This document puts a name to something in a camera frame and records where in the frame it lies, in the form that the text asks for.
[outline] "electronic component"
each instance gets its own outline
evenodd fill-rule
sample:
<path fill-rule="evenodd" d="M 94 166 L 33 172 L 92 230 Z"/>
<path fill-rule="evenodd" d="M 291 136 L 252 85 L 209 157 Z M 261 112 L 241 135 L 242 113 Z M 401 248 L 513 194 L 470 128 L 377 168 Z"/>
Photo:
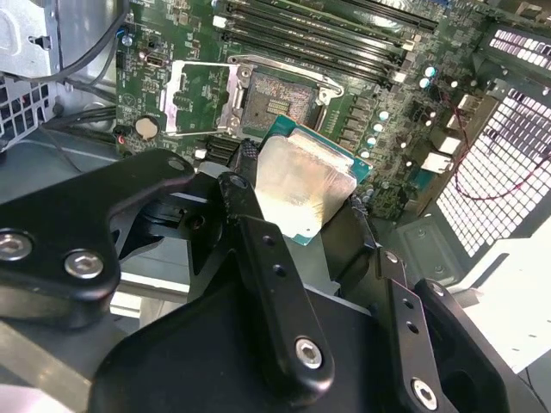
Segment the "electronic component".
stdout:
<path fill-rule="evenodd" d="M 454 155 L 461 144 L 461 136 L 457 131 L 433 129 L 430 141 L 442 153 Z"/>
<path fill-rule="evenodd" d="M 436 67 L 429 66 L 424 70 L 425 77 L 434 77 L 436 75 Z"/>
<path fill-rule="evenodd" d="M 429 170 L 436 174 L 442 174 L 446 170 L 449 170 L 451 166 L 451 157 L 439 152 L 429 152 L 427 158 L 421 163 L 422 170 Z"/>
<path fill-rule="evenodd" d="M 481 99 L 471 95 L 463 95 L 461 101 L 457 104 L 457 108 L 465 112 L 472 112 L 480 105 Z"/>
<path fill-rule="evenodd" d="M 134 129 L 143 140 L 153 139 L 159 133 L 158 122 L 151 116 L 143 116 L 136 120 Z"/>
<path fill-rule="evenodd" d="M 407 147 L 407 137 L 399 135 L 396 137 L 396 143 L 400 149 L 405 149 Z"/>
<path fill-rule="evenodd" d="M 455 89 L 457 86 L 459 86 L 459 82 L 451 76 L 442 76 L 442 80 L 452 89 Z"/>
<path fill-rule="evenodd" d="M 430 80 L 426 77 L 423 77 L 421 80 L 419 80 L 419 88 L 426 89 L 430 86 Z"/>
<path fill-rule="evenodd" d="M 344 129 L 343 139 L 356 141 L 358 139 L 357 132 L 350 129 Z"/>
<path fill-rule="evenodd" d="M 368 112 L 366 112 L 364 110 L 361 110 L 361 109 L 358 109 L 358 108 L 353 108 L 350 111 L 350 116 L 352 118 L 356 118 L 358 120 L 366 120 L 368 118 L 368 115 L 369 115 Z"/>
<path fill-rule="evenodd" d="M 348 127 L 349 129 L 359 129 L 360 128 L 360 122 L 358 120 L 354 120 L 354 119 L 348 119 L 346 120 L 346 127 Z"/>

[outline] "motherboard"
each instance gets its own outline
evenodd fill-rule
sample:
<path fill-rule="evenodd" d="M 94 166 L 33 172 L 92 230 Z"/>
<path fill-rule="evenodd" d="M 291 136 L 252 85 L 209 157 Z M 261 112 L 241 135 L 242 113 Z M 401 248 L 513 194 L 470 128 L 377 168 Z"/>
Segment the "motherboard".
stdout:
<path fill-rule="evenodd" d="M 260 142 L 284 114 L 370 163 L 356 191 L 391 220 L 427 199 L 452 162 L 456 148 L 434 144 L 439 127 L 453 128 L 443 96 L 468 111 L 472 54 L 490 24 L 478 2 L 460 0 L 131 7 L 116 55 L 122 153 L 162 147 L 225 164 L 240 140 Z"/>

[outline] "perforated metal mesh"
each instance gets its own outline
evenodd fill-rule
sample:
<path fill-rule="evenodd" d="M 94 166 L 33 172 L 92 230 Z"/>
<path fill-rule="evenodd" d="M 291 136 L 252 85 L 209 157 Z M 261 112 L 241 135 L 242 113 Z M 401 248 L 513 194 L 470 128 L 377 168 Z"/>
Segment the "perforated metal mesh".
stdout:
<path fill-rule="evenodd" d="M 511 89 L 459 168 L 463 192 L 503 194 L 551 151 L 551 109 Z M 497 200 L 470 200 L 452 178 L 437 200 L 461 244 L 473 256 L 484 244 L 507 238 L 551 188 L 546 163 L 520 189 Z"/>
<path fill-rule="evenodd" d="M 534 40 L 500 29 L 490 40 L 490 47 L 551 71 L 550 42 Z"/>
<path fill-rule="evenodd" d="M 48 84 L 16 82 L 0 74 L 0 152 L 52 116 Z"/>

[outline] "ram slot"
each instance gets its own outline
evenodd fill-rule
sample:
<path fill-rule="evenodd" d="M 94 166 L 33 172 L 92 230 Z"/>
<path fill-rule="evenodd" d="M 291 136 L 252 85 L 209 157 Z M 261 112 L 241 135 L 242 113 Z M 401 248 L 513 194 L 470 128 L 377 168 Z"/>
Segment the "ram slot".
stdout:
<path fill-rule="evenodd" d="M 233 13 L 229 17 L 237 21 L 255 22 L 257 19 L 266 19 L 271 25 L 281 25 L 293 28 L 292 33 L 301 33 L 305 38 L 311 38 L 313 42 L 334 47 L 336 50 L 349 52 L 353 55 L 374 60 L 384 65 L 399 67 L 402 59 L 400 55 L 379 48 L 381 43 L 378 40 L 367 39 L 361 35 L 348 32 L 339 28 L 332 28 L 324 23 L 309 21 L 308 19 L 295 15 L 286 10 L 279 10 L 262 3 L 254 2 L 250 6 L 235 4 L 230 6 Z"/>
<path fill-rule="evenodd" d="M 255 30 L 242 30 L 239 28 L 226 28 L 226 39 L 235 40 L 239 43 L 262 48 L 266 51 L 274 51 L 282 56 L 299 59 L 302 62 L 325 67 L 331 71 L 343 73 L 348 76 L 357 77 L 378 83 L 386 87 L 387 77 L 381 71 L 373 71 L 370 68 L 356 64 L 347 59 L 341 59 L 334 55 L 312 50 L 303 45 L 294 44 L 287 39 L 267 35 Z"/>
<path fill-rule="evenodd" d="M 414 15 L 404 10 L 395 9 L 392 6 L 386 4 L 377 3 L 371 0 L 342 0 L 343 3 L 355 5 L 372 15 L 386 17 L 394 22 L 402 23 L 406 26 L 419 28 L 425 32 L 434 33 L 438 27 L 438 22 L 434 22 L 430 19 L 422 17 L 421 15 Z"/>
<path fill-rule="evenodd" d="M 257 30 L 261 32 L 265 28 L 269 28 L 269 32 L 274 37 L 278 37 L 282 40 L 294 42 L 304 47 L 318 52 L 324 52 L 328 56 L 335 56 L 342 59 L 347 59 L 350 62 L 354 62 L 357 65 L 365 66 L 370 71 L 380 76 L 387 77 L 390 69 L 397 69 L 397 66 L 382 63 L 376 56 L 363 52 L 361 49 L 353 46 L 346 46 L 343 43 L 339 43 L 333 40 L 327 40 L 308 32 L 304 32 L 298 29 L 286 28 L 276 22 L 264 20 L 260 17 L 255 19 L 246 18 L 243 15 L 235 15 L 237 18 L 235 21 L 235 28 L 243 29 L 245 31 Z"/>
<path fill-rule="evenodd" d="M 402 47 L 404 41 L 393 34 L 385 33 L 377 27 L 369 26 L 365 23 L 358 24 L 350 22 L 342 17 L 326 13 L 324 11 L 311 9 L 303 4 L 295 3 L 291 0 L 233 0 L 245 5 L 251 5 L 253 3 L 268 4 L 279 10 L 286 10 L 293 15 L 301 15 L 306 17 L 312 22 L 323 22 L 324 24 L 333 27 L 335 29 L 341 28 L 349 33 L 360 34 L 369 39 L 373 39 L 374 44 L 377 46 L 383 46 L 387 48 L 390 46 L 392 49 L 395 47 Z"/>

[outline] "capacitor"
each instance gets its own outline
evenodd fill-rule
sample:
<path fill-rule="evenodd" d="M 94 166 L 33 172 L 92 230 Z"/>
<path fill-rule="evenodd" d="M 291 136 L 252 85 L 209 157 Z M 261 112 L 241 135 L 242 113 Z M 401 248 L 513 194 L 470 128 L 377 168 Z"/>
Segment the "capacitor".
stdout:
<path fill-rule="evenodd" d="M 436 118 L 436 110 L 434 110 L 433 108 L 430 108 L 430 107 L 426 107 L 424 109 L 424 113 L 429 116 L 429 118 L 433 119 L 433 118 Z"/>
<path fill-rule="evenodd" d="M 436 75 L 436 67 L 429 66 L 424 70 L 424 75 L 426 77 L 434 77 Z"/>
<path fill-rule="evenodd" d="M 123 46 L 130 47 L 133 44 L 132 36 L 129 34 L 123 34 L 121 38 L 121 43 Z"/>
<path fill-rule="evenodd" d="M 423 77 L 421 80 L 419 80 L 419 87 L 421 89 L 426 89 L 428 88 L 430 85 L 430 80 L 427 79 L 426 77 Z"/>
<path fill-rule="evenodd" d="M 386 110 L 382 110 L 379 112 L 379 120 L 385 121 L 390 117 L 390 113 L 388 113 Z"/>
<path fill-rule="evenodd" d="M 443 81 L 452 89 L 455 89 L 457 86 L 459 86 L 459 82 L 450 75 L 443 76 Z"/>
<path fill-rule="evenodd" d="M 397 136 L 396 137 L 396 143 L 400 147 L 400 149 L 405 149 L 407 147 L 407 138 L 405 136 Z"/>
<path fill-rule="evenodd" d="M 423 123 L 425 126 L 430 126 L 432 125 L 432 119 L 430 118 L 430 116 L 428 114 L 422 114 L 421 115 L 421 118 L 419 119 L 421 121 L 421 123 Z"/>

